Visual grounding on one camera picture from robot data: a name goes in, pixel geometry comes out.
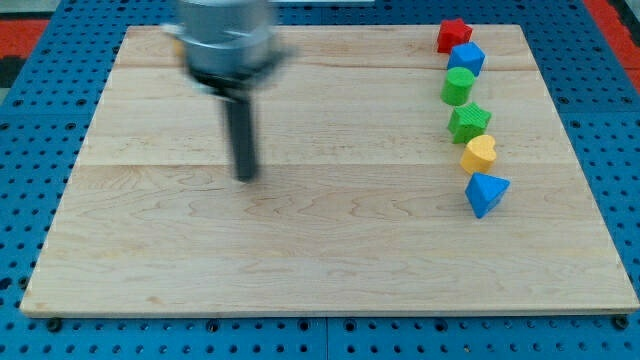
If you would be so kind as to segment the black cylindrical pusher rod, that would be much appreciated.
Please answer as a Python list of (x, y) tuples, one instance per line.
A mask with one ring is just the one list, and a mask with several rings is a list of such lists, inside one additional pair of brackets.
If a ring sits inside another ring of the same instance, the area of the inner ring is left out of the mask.
[(229, 97), (224, 105), (235, 178), (250, 182), (258, 173), (250, 98), (243, 95)]

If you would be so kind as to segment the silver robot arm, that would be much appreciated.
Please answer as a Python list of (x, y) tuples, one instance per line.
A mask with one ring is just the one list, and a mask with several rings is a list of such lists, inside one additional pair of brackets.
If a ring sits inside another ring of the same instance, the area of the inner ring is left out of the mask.
[(267, 0), (176, 0), (171, 34), (187, 73), (222, 99), (234, 177), (258, 175), (252, 92), (292, 55), (279, 38)]

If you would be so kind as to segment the yellow block behind arm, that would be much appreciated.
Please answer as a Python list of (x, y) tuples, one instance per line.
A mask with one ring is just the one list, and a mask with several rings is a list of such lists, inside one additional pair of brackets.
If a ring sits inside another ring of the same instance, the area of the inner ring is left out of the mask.
[(178, 39), (174, 39), (172, 42), (172, 49), (173, 49), (173, 53), (176, 57), (183, 57), (184, 56), (184, 45), (183, 43), (178, 40)]

